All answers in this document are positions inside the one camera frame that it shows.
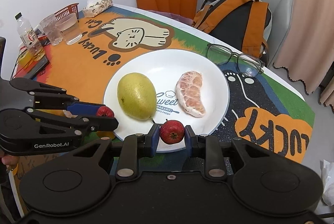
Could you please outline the person's left hand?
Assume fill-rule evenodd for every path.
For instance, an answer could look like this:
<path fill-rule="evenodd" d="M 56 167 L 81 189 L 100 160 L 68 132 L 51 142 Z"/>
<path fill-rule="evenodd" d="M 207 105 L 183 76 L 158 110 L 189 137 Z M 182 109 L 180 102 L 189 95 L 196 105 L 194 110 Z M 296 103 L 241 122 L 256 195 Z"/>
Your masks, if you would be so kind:
<path fill-rule="evenodd" d="M 19 163 L 19 156 L 11 156 L 1 150 L 0 153 L 1 163 L 6 166 L 6 171 L 14 171 Z"/>

